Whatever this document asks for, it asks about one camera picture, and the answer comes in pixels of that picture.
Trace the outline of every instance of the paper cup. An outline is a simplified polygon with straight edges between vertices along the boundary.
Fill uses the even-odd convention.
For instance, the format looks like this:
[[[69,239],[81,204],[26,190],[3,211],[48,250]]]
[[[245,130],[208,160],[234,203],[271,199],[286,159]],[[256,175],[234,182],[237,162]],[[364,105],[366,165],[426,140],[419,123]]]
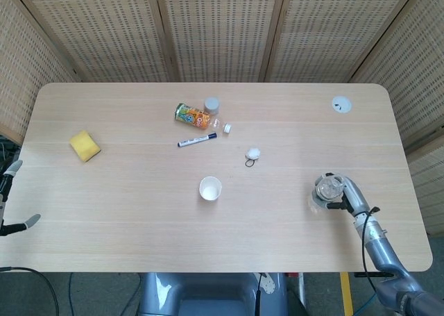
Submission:
[[[221,195],[222,183],[216,177],[208,176],[200,181],[199,192],[202,198],[214,201]]]

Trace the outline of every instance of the marker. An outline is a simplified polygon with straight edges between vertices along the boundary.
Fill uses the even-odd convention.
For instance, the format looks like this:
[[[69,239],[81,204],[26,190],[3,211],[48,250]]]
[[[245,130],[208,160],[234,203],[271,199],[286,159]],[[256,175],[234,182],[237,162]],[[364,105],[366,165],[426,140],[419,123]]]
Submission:
[[[217,138],[217,134],[211,133],[209,135],[206,135],[205,137],[184,140],[184,141],[178,142],[178,147],[185,147],[190,144],[197,144],[198,142],[206,141],[206,140],[213,139],[213,138]]]

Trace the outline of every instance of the yellow sponge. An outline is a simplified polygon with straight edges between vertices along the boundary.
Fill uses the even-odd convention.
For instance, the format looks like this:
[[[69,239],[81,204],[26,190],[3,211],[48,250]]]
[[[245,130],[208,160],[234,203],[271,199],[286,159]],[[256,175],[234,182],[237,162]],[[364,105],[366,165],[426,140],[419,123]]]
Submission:
[[[83,162],[88,161],[100,151],[100,147],[91,139],[87,131],[76,134],[69,143]]]

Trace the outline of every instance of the gray floor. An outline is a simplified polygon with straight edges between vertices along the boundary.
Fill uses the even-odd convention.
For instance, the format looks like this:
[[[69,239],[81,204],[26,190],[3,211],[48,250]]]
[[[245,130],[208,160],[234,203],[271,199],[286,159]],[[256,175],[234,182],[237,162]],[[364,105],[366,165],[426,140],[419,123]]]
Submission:
[[[430,239],[434,263],[426,272],[415,273],[424,288],[444,297],[444,238]],[[60,304],[60,315],[70,316],[68,303],[69,274],[48,273]],[[354,309],[358,309],[373,292],[365,278],[350,277]],[[76,316],[119,316],[139,285],[138,274],[74,274],[72,299]],[[296,282],[290,280],[289,288]],[[305,274],[307,310],[310,315],[343,315],[341,285],[337,273]],[[133,316],[137,309],[138,293],[124,314]],[[290,315],[294,313],[294,297],[289,294]],[[377,299],[360,315],[392,315]],[[27,273],[0,274],[0,315],[51,316],[54,306],[51,295],[40,278]]]

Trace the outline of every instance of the woven panel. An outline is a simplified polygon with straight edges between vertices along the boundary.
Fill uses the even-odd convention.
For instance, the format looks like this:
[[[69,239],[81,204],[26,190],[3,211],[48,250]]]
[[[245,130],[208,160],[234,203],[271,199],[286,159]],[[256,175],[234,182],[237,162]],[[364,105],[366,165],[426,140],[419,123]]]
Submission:
[[[183,81],[255,82],[275,0],[166,0]]]
[[[148,0],[32,2],[89,80],[168,80]]]
[[[401,138],[444,116],[444,0],[417,0],[353,82],[390,94]]]
[[[444,232],[444,146],[409,163],[426,231]]]
[[[344,82],[399,0],[291,0],[272,82]]]
[[[76,82],[12,0],[0,0],[0,128],[21,143],[35,98],[50,82]]]

